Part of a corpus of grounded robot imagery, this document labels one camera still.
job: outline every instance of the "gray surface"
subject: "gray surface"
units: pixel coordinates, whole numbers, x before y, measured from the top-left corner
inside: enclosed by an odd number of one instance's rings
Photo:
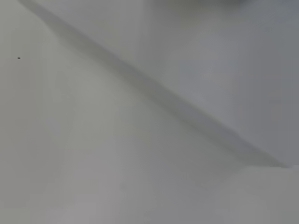
[[[159,84],[159,82],[154,81],[125,61],[120,60],[115,54],[103,48],[103,46],[98,45],[81,31],[47,11],[41,5],[31,0],[21,0],[21,2],[49,26],[66,36],[68,40],[81,46],[83,50],[87,50],[94,56],[104,59],[114,67],[117,67],[125,77],[130,79],[140,89],[146,91],[163,105],[166,105],[182,119],[201,130],[201,132],[207,133],[226,148],[232,150],[238,157],[242,158],[242,160],[247,161],[249,164],[284,166],[281,162],[278,162],[268,154],[263,153],[251,143],[244,141],[237,133],[232,132],[202,110],[187,103],[186,100],[181,99],[165,86]]]

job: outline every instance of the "white wall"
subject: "white wall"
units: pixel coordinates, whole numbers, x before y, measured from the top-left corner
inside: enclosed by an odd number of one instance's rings
[[[250,167],[210,199],[210,223],[278,224],[298,221],[298,169]]]
[[[35,1],[252,145],[299,162],[296,1]]]
[[[246,167],[17,2],[0,29],[1,223],[198,223]]]

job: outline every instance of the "white surface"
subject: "white surface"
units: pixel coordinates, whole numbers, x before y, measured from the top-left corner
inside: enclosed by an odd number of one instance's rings
[[[298,223],[298,169],[248,168],[213,195],[210,223]]]
[[[1,223],[198,223],[245,167],[16,1],[0,31]]]
[[[35,1],[252,145],[299,162],[297,1]]]

